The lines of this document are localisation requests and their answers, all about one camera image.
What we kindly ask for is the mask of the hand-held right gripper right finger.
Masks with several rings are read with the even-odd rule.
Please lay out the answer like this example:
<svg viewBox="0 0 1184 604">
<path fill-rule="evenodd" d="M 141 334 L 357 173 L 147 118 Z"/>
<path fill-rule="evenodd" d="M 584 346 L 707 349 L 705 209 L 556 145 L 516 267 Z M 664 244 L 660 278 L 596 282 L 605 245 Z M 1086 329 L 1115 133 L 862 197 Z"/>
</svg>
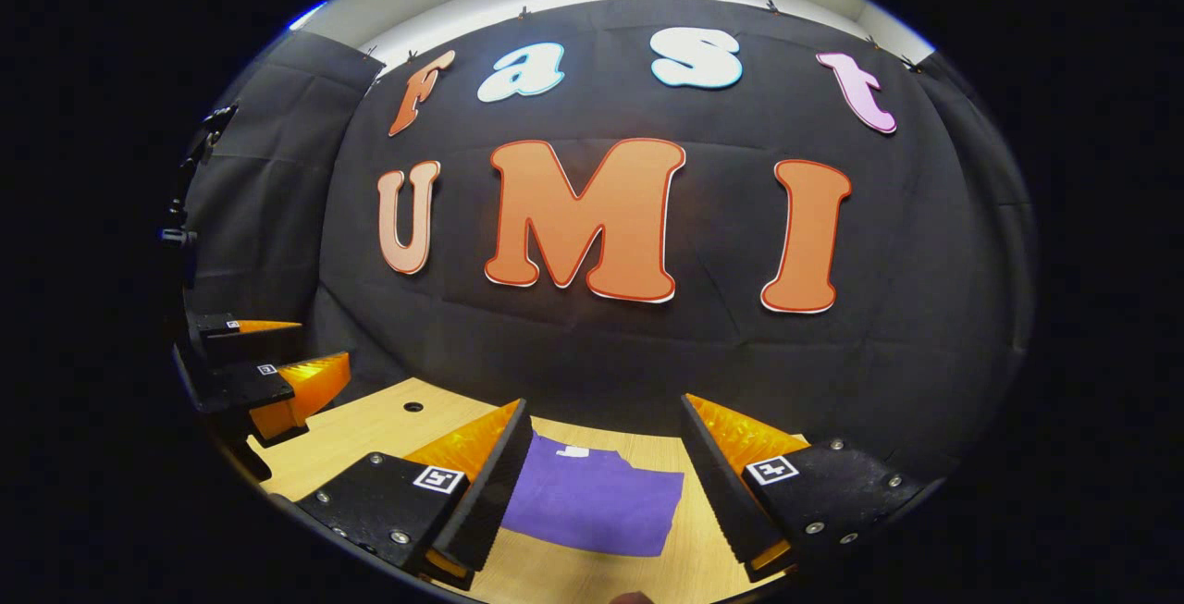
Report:
<svg viewBox="0 0 1184 604">
<path fill-rule="evenodd" d="M 821 568 L 863 548 L 938 490 L 855 441 L 807 441 L 686 393 L 681 441 L 751 581 Z"/>
</svg>

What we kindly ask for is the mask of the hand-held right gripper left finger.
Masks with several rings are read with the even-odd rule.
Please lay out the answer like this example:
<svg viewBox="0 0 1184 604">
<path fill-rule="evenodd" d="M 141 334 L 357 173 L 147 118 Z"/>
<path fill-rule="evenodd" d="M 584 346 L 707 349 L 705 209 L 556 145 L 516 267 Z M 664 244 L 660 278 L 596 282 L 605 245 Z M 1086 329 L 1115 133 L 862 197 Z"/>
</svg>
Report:
<svg viewBox="0 0 1184 604">
<path fill-rule="evenodd" d="M 393 568 L 469 590 L 485 568 L 532 438 L 517 399 L 403 457 L 369 452 L 295 505 Z"/>
</svg>

